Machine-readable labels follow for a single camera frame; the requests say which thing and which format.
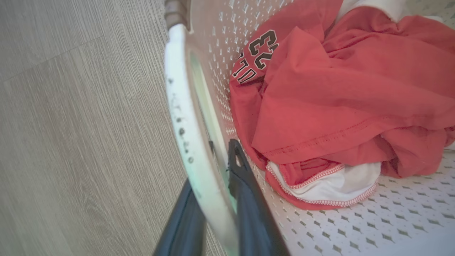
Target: wooden floor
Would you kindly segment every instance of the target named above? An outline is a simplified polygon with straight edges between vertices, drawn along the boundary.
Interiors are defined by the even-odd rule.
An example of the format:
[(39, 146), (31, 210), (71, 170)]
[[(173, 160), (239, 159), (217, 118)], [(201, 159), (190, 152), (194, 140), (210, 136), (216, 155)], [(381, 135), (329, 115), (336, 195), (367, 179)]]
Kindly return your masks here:
[(186, 179), (163, 2), (0, 0), (0, 255), (153, 253)]

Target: white garment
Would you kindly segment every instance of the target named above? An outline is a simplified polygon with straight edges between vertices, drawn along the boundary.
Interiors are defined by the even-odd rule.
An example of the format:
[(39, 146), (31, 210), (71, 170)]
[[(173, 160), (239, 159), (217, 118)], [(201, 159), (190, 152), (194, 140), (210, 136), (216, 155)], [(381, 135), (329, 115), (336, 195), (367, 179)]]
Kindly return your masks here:
[(275, 177), (287, 194), (298, 200), (311, 204), (346, 207), (374, 193), (381, 173), (381, 163), (357, 166), (340, 164), (292, 187), (286, 184), (275, 163), (269, 162), (267, 171)]
[(369, 6), (383, 11), (393, 22), (400, 21), (404, 16), (410, 15), (406, 0), (344, 0), (337, 16), (337, 21), (350, 10)]

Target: white laundry basket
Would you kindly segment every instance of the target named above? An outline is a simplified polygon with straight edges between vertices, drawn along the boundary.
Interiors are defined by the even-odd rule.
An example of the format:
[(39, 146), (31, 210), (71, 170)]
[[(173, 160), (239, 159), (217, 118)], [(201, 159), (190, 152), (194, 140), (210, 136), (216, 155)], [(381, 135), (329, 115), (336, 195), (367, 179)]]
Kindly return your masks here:
[[(231, 68), (252, 33), (291, 0), (168, 0), (167, 96), (175, 136), (197, 201), (228, 254), (238, 249), (227, 189)], [(382, 176), (349, 208), (306, 211), (289, 204), (253, 163), (292, 255), (455, 255), (455, 155), (430, 176)]]

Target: perforated basket wall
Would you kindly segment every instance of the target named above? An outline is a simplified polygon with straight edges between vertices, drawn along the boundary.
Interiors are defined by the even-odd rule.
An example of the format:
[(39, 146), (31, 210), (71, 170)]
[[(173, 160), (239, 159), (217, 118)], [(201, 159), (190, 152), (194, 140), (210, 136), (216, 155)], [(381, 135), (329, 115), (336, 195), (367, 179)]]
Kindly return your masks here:
[[(209, 67), (225, 139), (237, 138), (228, 80), (251, 34), (289, 0), (193, 0), (191, 28)], [(455, 1), (413, 0), (412, 12), (455, 21)], [(455, 154), (437, 173), (381, 177), (373, 196), (349, 208), (306, 211), (282, 199), (253, 163), (257, 180), (293, 255), (455, 255)]]

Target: laundry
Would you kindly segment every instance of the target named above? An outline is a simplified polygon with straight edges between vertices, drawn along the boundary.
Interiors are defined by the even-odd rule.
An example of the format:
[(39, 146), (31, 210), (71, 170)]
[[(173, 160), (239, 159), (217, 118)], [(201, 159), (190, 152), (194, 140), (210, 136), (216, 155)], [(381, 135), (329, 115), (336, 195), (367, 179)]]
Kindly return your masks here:
[(295, 0), (241, 52), (237, 134), (297, 207), (355, 204), (379, 173), (432, 174), (455, 141), (455, 31), (406, 14), (402, 0)]

